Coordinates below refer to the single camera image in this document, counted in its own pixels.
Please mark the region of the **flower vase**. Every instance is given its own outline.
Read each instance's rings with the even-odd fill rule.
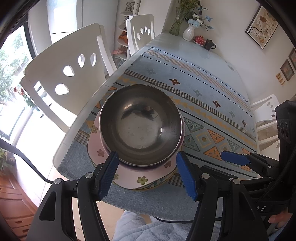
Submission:
[[[187,41],[191,41],[194,36],[194,30],[195,30],[195,27],[189,24],[188,28],[183,33],[183,39]]]
[[[184,21],[184,18],[188,15],[189,10],[180,9],[179,7],[176,8],[176,17],[172,27],[169,30],[170,34],[179,35],[181,24]]]

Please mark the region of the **floor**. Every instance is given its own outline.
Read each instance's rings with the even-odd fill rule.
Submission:
[[[60,142],[64,137],[61,131],[47,116],[41,118],[42,113],[34,111],[26,125],[17,148],[20,149],[49,180],[63,177],[52,165],[52,159]],[[39,206],[47,193],[50,184],[43,181],[20,157],[16,156],[17,168],[15,176],[28,197]],[[84,241],[79,218],[77,198],[72,199],[73,216],[77,238]],[[104,202],[97,202],[98,209],[110,239],[112,239],[117,220],[124,210]]]

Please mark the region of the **white vase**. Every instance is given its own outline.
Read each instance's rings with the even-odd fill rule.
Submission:
[[[191,41],[194,36],[194,30],[195,30],[195,27],[189,24],[188,28],[183,33],[183,39],[187,41]]]

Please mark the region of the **white chair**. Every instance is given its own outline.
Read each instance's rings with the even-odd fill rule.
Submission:
[[[260,151],[261,155],[270,157],[275,160],[279,160],[279,140],[270,145],[269,147],[265,148],[264,150]]]
[[[69,127],[46,105],[34,86],[40,82],[57,104],[78,115],[106,81],[102,60],[111,75],[116,67],[106,46],[104,27],[94,23],[37,55],[25,68],[20,84],[43,113],[67,132]]]
[[[275,107],[277,107],[278,105],[279,101],[274,94],[251,105],[257,126],[257,132],[267,129],[271,126],[274,126],[275,129],[277,129]],[[275,140],[278,140],[277,135],[259,140],[259,145],[266,144]]]
[[[126,20],[128,48],[133,55],[155,37],[152,14],[130,16]]]

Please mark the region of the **black cable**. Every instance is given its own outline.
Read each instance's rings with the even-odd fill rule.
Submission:
[[[164,223],[193,223],[193,220],[188,220],[188,221],[169,221],[169,220],[163,220],[163,219],[160,219],[160,218],[157,218],[157,217],[154,217],[156,218],[158,221],[161,221],[161,222],[164,222]],[[215,218],[215,221],[221,221],[222,220],[222,217],[218,217],[218,218]]]
[[[14,153],[18,155],[20,158],[22,158],[33,170],[34,172],[37,173],[38,176],[42,178],[43,181],[46,181],[47,183],[52,184],[53,181],[48,180],[45,178],[38,170],[37,168],[32,164],[32,162],[25,156],[24,153],[22,153],[19,149],[14,147],[13,145],[10,145],[8,142],[4,141],[3,139],[0,138],[0,147],[4,150],[7,150],[11,153]]]
[[[264,193],[261,195],[261,197],[259,197],[255,203],[261,201],[263,198],[265,198],[272,190],[274,190],[274,188],[281,182],[281,180],[284,178],[284,176],[286,175],[288,169],[290,168],[292,162],[295,159],[295,155],[296,155],[296,145],[293,149],[293,152],[287,162],[287,164],[285,165],[284,169],[282,170],[281,174],[279,175],[279,177],[276,179],[275,183]]]

